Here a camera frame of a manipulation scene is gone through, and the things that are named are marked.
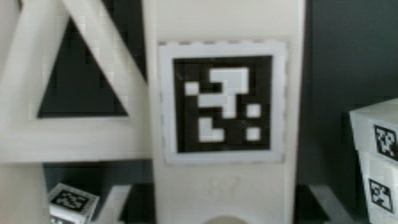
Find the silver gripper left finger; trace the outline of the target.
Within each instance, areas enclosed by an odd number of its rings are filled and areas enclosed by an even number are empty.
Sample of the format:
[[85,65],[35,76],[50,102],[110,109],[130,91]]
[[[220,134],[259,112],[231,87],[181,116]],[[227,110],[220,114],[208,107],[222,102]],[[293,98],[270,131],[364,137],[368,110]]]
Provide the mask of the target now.
[[151,184],[112,187],[94,224],[156,224]]

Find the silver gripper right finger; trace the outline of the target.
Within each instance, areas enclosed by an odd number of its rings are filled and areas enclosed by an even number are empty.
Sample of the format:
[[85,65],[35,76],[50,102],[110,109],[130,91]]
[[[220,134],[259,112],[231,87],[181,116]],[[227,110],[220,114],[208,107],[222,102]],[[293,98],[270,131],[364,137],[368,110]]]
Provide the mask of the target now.
[[295,224],[355,224],[327,185],[295,188]]

